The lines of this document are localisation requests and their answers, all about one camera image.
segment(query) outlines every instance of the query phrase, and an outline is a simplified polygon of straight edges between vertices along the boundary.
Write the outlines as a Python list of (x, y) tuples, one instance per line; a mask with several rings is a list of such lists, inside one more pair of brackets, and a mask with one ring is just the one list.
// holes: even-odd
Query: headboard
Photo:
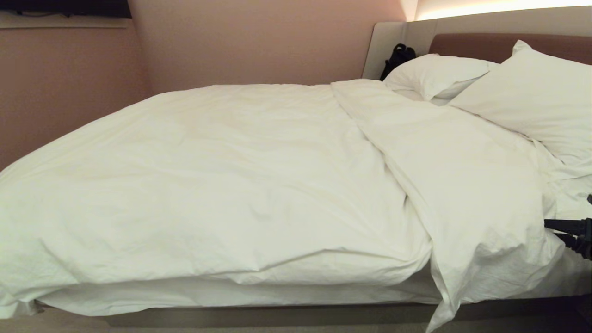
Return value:
[(520, 39), (547, 55), (592, 65), (592, 37), (547, 34), (439, 34), (430, 53), (442, 56), (470, 57), (501, 63), (512, 54)]

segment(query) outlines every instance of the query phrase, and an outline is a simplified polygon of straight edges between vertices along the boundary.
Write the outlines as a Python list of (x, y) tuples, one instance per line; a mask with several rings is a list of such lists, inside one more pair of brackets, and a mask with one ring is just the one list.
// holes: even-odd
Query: pillow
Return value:
[(415, 90), (425, 101), (434, 97), (450, 100), (498, 65), (485, 60), (430, 54), (396, 67), (384, 83), (394, 91)]
[(519, 41), (512, 57), (449, 105), (537, 140), (581, 175), (592, 173), (592, 66)]

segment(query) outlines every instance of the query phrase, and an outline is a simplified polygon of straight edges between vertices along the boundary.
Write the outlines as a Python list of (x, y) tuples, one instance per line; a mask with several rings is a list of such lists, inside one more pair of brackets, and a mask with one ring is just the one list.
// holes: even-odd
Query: bed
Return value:
[[(518, 39), (592, 64), (589, 37), (438, 35), (430, 52), (501, 62)], [(0, 174), (0, 318), (416, 302), (440, 304), (431, 331), (461, 303), (590, 293), (592, 264), (542, 224), (536, 147), (420, 99), (213, 86), (29, 154)]]

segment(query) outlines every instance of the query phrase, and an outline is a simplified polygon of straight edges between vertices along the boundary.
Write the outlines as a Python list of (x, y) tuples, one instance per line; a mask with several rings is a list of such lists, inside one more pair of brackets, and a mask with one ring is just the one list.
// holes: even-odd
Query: black backpack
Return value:
[(388, 74), (395, 69), (398, 65), (408, 62), (409, 60), (415, 59), (415, 50), (411, 47), (407, 47), (405, 44), (397, 44), (395, 49), (392, 51), (390, 59), (385, 60), (384, 71), (380, 76), (380, 81), (384, 81)]

